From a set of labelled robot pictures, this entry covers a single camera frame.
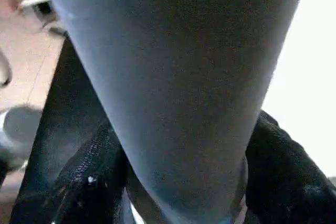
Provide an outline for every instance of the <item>tiled floor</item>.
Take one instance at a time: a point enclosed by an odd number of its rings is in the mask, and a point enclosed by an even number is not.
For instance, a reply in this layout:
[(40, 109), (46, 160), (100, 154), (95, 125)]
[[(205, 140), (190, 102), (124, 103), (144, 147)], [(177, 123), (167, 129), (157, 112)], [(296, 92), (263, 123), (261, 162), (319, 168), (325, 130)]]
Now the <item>tiled floor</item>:
[(42, 108), (49, 90), (62, 40), (34, 33), (10, 20), (0, 20), (0, 48), (8, 58), (13, 80), (0, 89), (0, 110), (18, 104)]

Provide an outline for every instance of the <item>gray object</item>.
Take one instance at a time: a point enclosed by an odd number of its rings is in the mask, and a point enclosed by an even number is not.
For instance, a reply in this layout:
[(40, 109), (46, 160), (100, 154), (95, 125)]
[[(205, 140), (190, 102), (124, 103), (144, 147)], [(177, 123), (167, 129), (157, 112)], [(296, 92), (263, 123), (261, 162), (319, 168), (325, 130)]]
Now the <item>gray object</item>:
[(12, 80), (12, 70), (7, 57), (0, 50), (0, 88), (7, 86)]
[(331, 177), (329, 179), (334, 184), (334, 186), (336, 186), (336, 177)]
[(0, 159), (10, 170), (29, 158), (41, 118), (41, 110), (18, 106), (0, 113)]
[(139, 182), (169, 222), (237, 214), (245, 149), (297, 2), (53, 0)]

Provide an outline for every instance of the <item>black fabric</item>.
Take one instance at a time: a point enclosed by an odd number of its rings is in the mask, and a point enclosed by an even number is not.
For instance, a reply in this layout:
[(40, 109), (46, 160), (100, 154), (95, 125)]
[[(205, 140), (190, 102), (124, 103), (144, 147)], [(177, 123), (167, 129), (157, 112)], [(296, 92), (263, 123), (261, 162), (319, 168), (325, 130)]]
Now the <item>black fabric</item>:
[(40, 214), (29, 218), (32, 223), (118, 223), (126, 172), (127, 158), (106, 120), (62, 169), (37, 209)]
[(75, 49), (66, 39), (11, 223), (37, 224), (28, 216), (38, 214), (37, 208), (46, 200), (65, 164), (106, 119)]
[(247, 147), (247, 206), (261, 223), (336, 223), (336, 189), (265, 112)]
[[(91, 190), (89, 181), (88, 184), (85, 183), (85, 178), (91, 173), (89, 170), (84, 172), (81, 170), (82, 172), (79, 173), (81, 183), (76, 184), (75, 187), (71, 183), (75, 179), (71, 171), (76, 173), (76, 169), (81, 167), (83, 157), (93, 158), (91, 162), (100, 160), (100, 155), (92, 156), (88, 150), (92, 146), (90, 140), (95, 136), (100, 136), (103, 141), (107, 140), (107, 135), (101, 134), (98, 130), (106, 119), (71, 42), (66, 40), (19, 197), (12, 213), (11, 224), (47, 223), (44, 218), (38, 218), (41, 216), (41, 209), (46, 206), (50, 207), (52, 210), (50, 212), (55, 212), (55, 209), (66, 212), (68, 218), (64, 217), (60, 223), (77, 223), (79, 220), (80, 223), (92, 223), (92, 221), (93, 223), (134, 223), (130, 201), (121, 186), (110, 188), (109, 191), (116, 195), (123, 193), (122, 199), (120, 200), (118, 196), (113, 203), (118, 206), (116, 209), (121, 207), (120, 214), (116, 214), (116, 210), (112, 214), (119, 215), (119, 219), (116, 220), (101, 216), (111, 214), (105, 211), (106, 205), (98, 203), (98, 199), (106, 199), (106, 191), (101, 190), (101, 184)], [(114, 135), (110, 137), (109, 139), (115, 141)], [(246, 154), (249, 165), (246, 200), (250, 211), (245, 223), (258, 222), (251, 211), (258, 216), (261, 223), (336, 223), (335, 196), (331, 183), (303, 148), (264, 112), (259, 116)], [(127, 161), (121, 163), (121, 167), (128, 165)], [(129, 180), (130, 174), (133, 173), (130, 169), (128, 173)], [(113, 174), (121, 176), (119, 181), (123, 181), (124, 173)], [(136, 181), (136, 179), (130, 180), (128, 186), (133, 188), (140, 186), (132, 184)], [(62, 194), (54, 194), (54, 192), (63, 193), (64, 189), (69, 192), (75, 190), (75, 193), (71, 194), (72, 198), (69, 198), (71, 204), (66, 208), (60, 208), (56, 200), (55, 205), (50, 205), (49, 202), (53, 196), (61, 199)], [(139, 198), (132, 198), (132, 201), (141, 203), (141, 195)], [(103, 206), (104, 210), (95, 211), (96, 208), (92, 207), (95, 203), (97, 206)], [(150, 202), (145, 204), (148, 204), (146, 207), (148, 212), (160, 211), (156, 206), (151, 206)], [(140, 215), (151, 218), (145, 212), (146, 210), (141, 210)], [(157, 223), (155, 216), (148, 223)]]
[(7, 163), (0, 160), (0, 188), (6, 178), (7, 171), (8, 171)]

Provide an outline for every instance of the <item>white wall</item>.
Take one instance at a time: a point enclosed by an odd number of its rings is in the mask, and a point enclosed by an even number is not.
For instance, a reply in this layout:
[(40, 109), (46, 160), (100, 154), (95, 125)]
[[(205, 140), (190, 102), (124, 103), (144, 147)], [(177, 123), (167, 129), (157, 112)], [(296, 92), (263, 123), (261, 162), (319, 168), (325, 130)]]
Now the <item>white wall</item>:
[(301, 0), (263, 109), (336, 176), (336, 0)]

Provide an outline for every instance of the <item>floor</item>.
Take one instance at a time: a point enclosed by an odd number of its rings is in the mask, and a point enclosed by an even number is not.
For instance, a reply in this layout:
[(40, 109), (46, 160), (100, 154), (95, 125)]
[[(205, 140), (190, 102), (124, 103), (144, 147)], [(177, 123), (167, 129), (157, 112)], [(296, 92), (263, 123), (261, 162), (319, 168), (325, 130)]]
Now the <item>floor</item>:
[(13, 80), (0, 89), (0, 110), (28, 104), (42, 108), (55, 71), (62, 39), (0, 20), (0, 48), (8, 58)]

